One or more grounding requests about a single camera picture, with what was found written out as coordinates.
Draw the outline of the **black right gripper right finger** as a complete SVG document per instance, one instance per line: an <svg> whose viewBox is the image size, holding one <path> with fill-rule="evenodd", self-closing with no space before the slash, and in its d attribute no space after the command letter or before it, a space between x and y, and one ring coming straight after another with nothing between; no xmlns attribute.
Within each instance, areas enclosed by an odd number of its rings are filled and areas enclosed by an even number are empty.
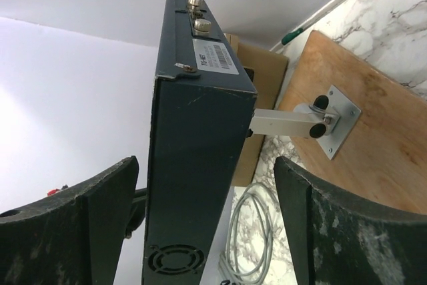
<svg viewBox="0 0 427 285"><path fill-rule="evenodd" d="M426 216L372 202L283 156L274 178L298 284L425 284Z"/></svg>

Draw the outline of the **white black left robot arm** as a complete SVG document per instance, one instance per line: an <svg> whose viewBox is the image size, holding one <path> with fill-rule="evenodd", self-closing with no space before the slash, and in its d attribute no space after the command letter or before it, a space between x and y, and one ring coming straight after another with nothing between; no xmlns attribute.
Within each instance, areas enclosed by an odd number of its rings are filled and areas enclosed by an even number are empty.
<svg viewBox="0 0 427 285"><path fill-rule="evenodd" d="M132 200L129 221L125 229L125 238L130 239L134 231L142 224L146 215L147 189L138 189Z"/></svg>

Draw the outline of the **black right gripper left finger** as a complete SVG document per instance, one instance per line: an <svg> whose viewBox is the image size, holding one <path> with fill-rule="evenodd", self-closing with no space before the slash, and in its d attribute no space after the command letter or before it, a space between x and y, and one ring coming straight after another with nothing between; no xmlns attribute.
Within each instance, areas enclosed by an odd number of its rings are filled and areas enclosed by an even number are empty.
<svg viewBox="0 0 427 285"><path fill-rule="evenodd" d="M139 172L131 156L1 214L2 284L113 284Z"/></svg>

